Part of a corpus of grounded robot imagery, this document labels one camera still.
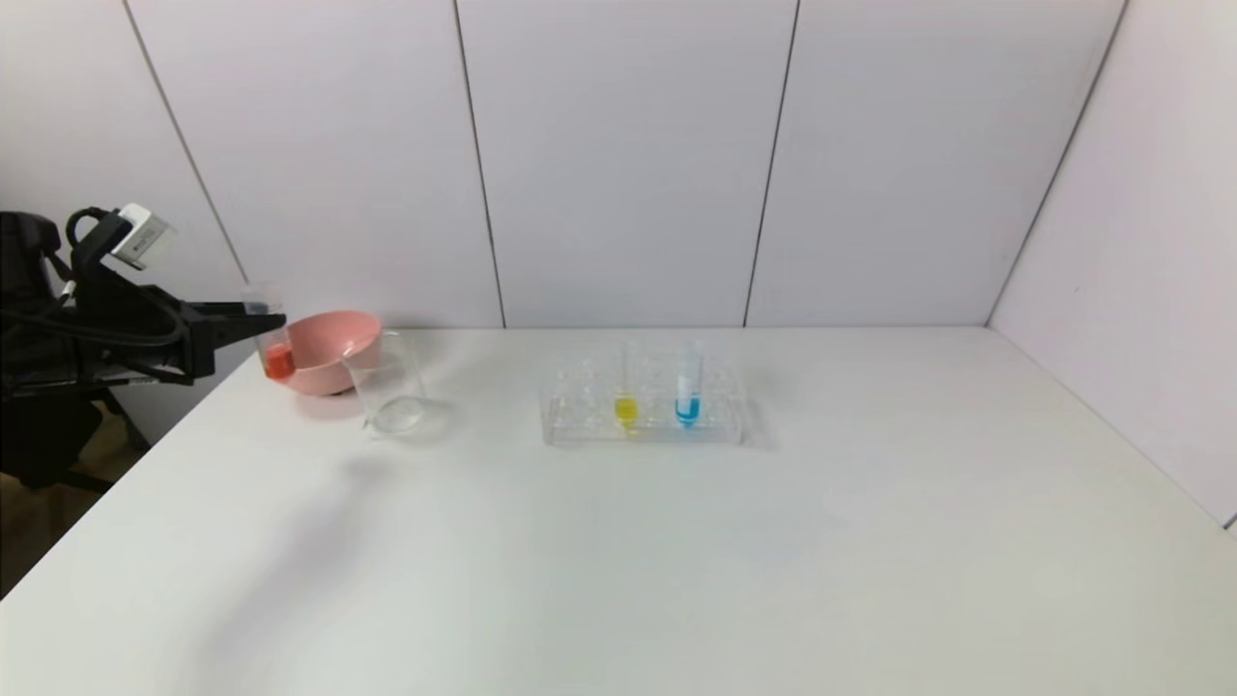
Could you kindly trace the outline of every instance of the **pink bowl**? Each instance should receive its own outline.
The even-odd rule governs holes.
[[[364,347],[382,331],[382,321],[369,312],[323,312],[288,324],[292,360],[297,372],[283,384],[310,397],[338,394],[353,388],[344,367],[344,352]]]

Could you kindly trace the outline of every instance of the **white table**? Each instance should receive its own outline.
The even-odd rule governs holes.
[[[616,331],[418,331],[418,443],[250,361],[0,603],[0,695],[1237,694],[1237,543],[999,335],[701,333],[747,448],[542,445]]]

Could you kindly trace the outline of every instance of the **small beaker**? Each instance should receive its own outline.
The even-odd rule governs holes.
[[[246,314],[283,313],[278,289],[267,282],[257,282],[245,287],[241,292],[241,302],[245,304]],[[296,362],[292,360],[292,339],[288,335],[287,325],[255,335],[254,342],[257,344],[257,355],[262,361],[262,372],[266,373],[266,377],[273,381],[285,381],[297,372]]]
[[[360,350],[345,352],[344,366],[365,408],[365,424],[375,434],[407,433],[426,414],[426,388],[408,336],[383,330]]]

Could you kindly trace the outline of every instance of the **test tube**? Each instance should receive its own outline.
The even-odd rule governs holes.
[[[622,354],[618,356],[618,391],[615,393],[615,419],[627,430],[631,430],[636,425],[636,419],[640,418],[640,404],[636,403],[636,396],[631,389],[631,375],[627,367],[630,361],[628,345],[625,340],[622,344]]]
[[[704,381],[704,356],[700,346],[688,345],[679,361],[678,391],[674,399],[674,417],[683,428],[691,428],[700,418],[700,383]]]
[[[267,283],[250,284],[241,293],[241,302],[245,304],[246,314],[282,314],[283,303],[273,286]],[[257,355],[262,360],[262,372],[266,377],[282,381],[292,377],[297,372],[296,362],[292,360],[292,337],[287,326],[268,330],[254,337],[257,344]]]

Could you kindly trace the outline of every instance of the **red liquid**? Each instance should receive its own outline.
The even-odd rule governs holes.
[[[271,380],[288,380],[297,372],[297,365],[292,361],[292,346],[287,342],[276,342],[266,347],[262,370]]]

